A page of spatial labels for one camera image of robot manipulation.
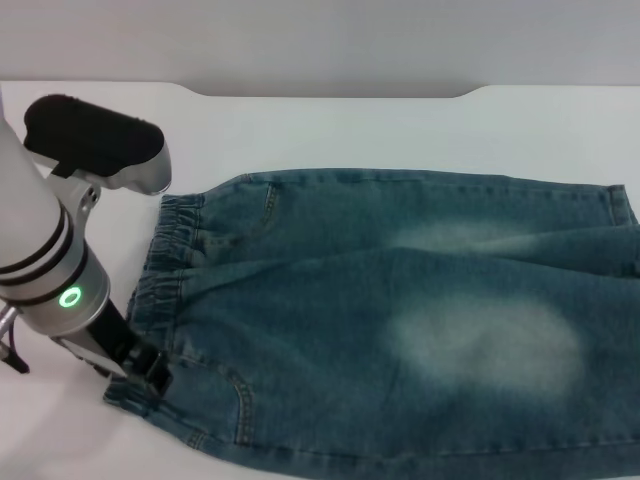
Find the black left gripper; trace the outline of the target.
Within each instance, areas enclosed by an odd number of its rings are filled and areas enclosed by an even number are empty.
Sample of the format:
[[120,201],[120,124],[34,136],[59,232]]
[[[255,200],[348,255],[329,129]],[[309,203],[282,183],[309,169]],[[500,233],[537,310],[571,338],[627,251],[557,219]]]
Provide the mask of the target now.
[[164,396],[173,380],[166,355],[153,351],[114,305],[85,327],[53,340],[102,377],[130,378],[156,397]]

